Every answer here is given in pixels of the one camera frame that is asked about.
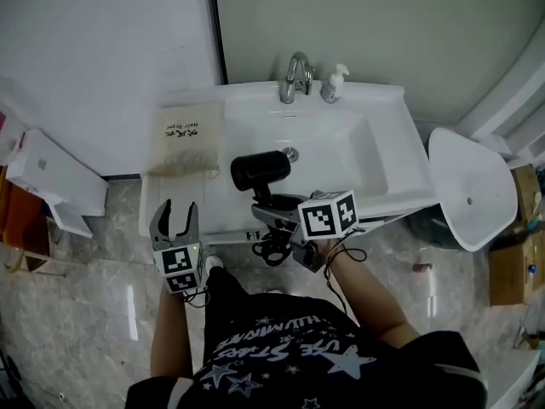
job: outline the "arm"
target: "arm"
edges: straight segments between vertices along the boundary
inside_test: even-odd
[[[336,244],[336,241],[320,242],[321,256],[327,256]],[[340,253],[330,268],[361,327],[398,349],[419,336],[392,294],[363,263]]]
[[[186,305],[180,297],[169,294],[164,287],[153,335],[151,375],[192,377]]]

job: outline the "marker cube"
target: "marker cube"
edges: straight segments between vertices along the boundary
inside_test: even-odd
[[[297,209],[305,240],[340,238],[358,224],[353,191],[323,193]]]
[[[153,260],[165,278],[170,294],[199,288],[203,278],[203,252],[200,243],[154,251]]]

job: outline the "white sink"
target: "white sink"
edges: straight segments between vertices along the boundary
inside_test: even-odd
[[[291,164],[291,174],[286,179],[270,186],[274,193],[310,195],[317,189],[353,189],[357,197],[364,197],[387,191],[373,132],[361,114],[340,110],[294,112],[290,118],[283,115],[226,115],[225,142],[219,157],[220,171],[226,174],[205,182],[207,200],[243,202],[249,207],[253,193],[241,193],[232,184],[228,174],[232,160],[286,147],[293,147],[299,158]]]
[[[477,251],[517,216],[511,170],[496,152],[447,129],[429,137],[433,183],[450,231]]]
[[[202,234],[264,228],[250,212],[253,192],[235,188],[230,165],[237,156],[286,147],[293,147],[299,158],[286,179],[271,185],[273,193],[352,189],[360,217],[401,214],[437,203],[402,88],[348,83],[334,105],[325,103],[319,90],[320,82],[315,82],[311,95],[296,94],[291,105],[280,102],[278,84],[271,82],[196,89],[174,98],[171,106],[223,102],[220,174],[144,176],[141,234],[149,236],[149,221],[168,198],[173,202],[171,233],[184,230],[192,201],[198,204]]]

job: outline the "cardboard box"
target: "cardboard box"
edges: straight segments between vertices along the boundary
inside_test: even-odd
[[[536,201],[534,200],[536,193],[541,193],[539,181],[537,180],[536,171],[531,165],[515,168],[511,173],[513,174],[514,184],[517,188],[517,198],[519,199],[517,221],[525,226],[542,210],[542,201],[539,202],[536,208]]]
[[[490,305],[528,303],[545,282],[543,262],[545,233],[530,235],[524,242],[489,253]],[[536,265],[531,274],[530,265]]]

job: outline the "sink drain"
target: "sink drain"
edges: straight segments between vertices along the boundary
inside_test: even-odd
[[[291,164],[293,164],[298,158],[299,158],[299,152],[295,150],[293,147],[286,147],[284,150],[282,150],[282,153],[284,153]]]

